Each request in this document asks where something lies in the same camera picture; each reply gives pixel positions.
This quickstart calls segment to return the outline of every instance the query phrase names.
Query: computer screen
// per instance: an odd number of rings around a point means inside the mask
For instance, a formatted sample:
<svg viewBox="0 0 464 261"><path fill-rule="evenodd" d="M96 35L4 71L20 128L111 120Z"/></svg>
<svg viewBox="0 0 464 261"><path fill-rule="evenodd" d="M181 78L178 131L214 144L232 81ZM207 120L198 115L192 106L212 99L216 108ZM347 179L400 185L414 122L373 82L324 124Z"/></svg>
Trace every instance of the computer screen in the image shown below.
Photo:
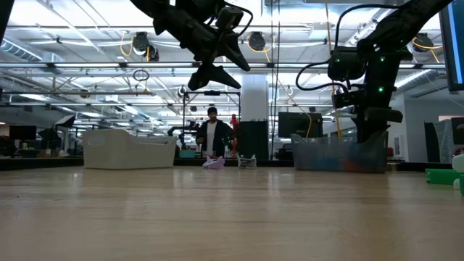
<svg viewBox="0 0 464 261"><path fill-rule="evenodd" d="M464 1L454 0L440 12L448 89L464 90Z"/></svg>
<svg viewBox="0 0 464 261"><path fill-rule="evenodd" d="M36 126L10 126L9 138L13 140L31 140L35 141L37 136Z"/></svg>
<svg viewBox="0 0 464 261"><path fill-rule="evenodd" d="M279 112L278 113L278 136L279 138L290 138L291 134L298 134L306 138L319 138L323 136L322 115L319 113L308 113L312 118L310 129L310 119L305 113Z"/></svg>

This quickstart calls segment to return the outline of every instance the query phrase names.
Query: man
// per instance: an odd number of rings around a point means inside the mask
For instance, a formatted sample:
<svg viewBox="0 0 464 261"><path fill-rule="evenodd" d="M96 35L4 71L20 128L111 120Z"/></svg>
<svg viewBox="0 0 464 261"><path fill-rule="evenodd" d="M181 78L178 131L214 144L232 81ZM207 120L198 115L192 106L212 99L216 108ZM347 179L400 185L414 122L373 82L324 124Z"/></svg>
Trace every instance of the man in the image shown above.
<svg viewBox="0 0 464 261"><path fill-rule="evenodd" d="M222 120L218 120L218 110L214 107L208 109L207 120L200 127L198 134L196 135L196 143L202 144L202 150L205 151L206 155L219 157L225 154L224 139L233 138L233 130L229 125L224 123Z"/></svg>

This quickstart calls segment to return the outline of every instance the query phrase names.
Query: red object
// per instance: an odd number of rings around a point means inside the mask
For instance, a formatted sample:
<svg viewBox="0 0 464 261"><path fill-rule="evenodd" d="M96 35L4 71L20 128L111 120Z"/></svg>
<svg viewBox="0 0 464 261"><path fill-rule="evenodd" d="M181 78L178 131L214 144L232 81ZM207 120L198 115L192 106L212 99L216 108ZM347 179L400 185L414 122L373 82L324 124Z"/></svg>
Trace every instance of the red object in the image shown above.
<svg viewBox="0 0 464 261"><path fill-rule="evenodd" d="M231 124L233 126L233 141L235 141L235 139L237 137L237 126L239 125L239 121L237 120L237 116L235 114L232 115ZM236 147L235 147L235 142L232 143L232 146L233 146L233 157L235 158L236 153L237 153Z"/></svg>
<svg viewBox="0 0 464 261"><path fill-rule="evenodd" d="M386 155L387 155L388 157L393 157L393 156L394 156L393 148L388 148L388 149L386 150Z"/></svg>

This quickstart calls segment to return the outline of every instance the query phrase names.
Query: white column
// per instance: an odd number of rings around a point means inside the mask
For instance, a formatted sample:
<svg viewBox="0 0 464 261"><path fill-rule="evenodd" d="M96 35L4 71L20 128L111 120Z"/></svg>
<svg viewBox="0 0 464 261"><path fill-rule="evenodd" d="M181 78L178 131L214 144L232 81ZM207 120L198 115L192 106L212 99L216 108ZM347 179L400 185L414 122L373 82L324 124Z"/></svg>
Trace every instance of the white column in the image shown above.
<svg viewBox="0 0 464 261"><path fill-rule="evenodd" d="M242 75L241 121L269 119L267 75Z"/></svg>

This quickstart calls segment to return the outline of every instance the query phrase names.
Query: green object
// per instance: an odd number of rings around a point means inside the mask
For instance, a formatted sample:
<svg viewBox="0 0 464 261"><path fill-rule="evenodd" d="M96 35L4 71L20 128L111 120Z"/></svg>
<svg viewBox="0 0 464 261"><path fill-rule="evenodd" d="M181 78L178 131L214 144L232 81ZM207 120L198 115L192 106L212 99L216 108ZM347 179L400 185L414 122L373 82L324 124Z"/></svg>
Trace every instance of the green object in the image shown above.
<svg viewBox="0 0 464 261"><path fill-rule="evenodd" d="M460 178L460 174L454 170L426 170L427 183L452 185L456 178Z"/></svg>
<svg viewBox="0 0 464 261"><path fill-rule="evenodd" d="M461 187L461 195L464 196L464 174L461 174L461 176L459 177L459 183Z"/></svg>
<svg viewBox="0 0 464 261"><path fill-rule="evenodd" d="M181 159L193 159L195 158L195 151L191 149L182 149L179 151L179 157Z"/></svg>

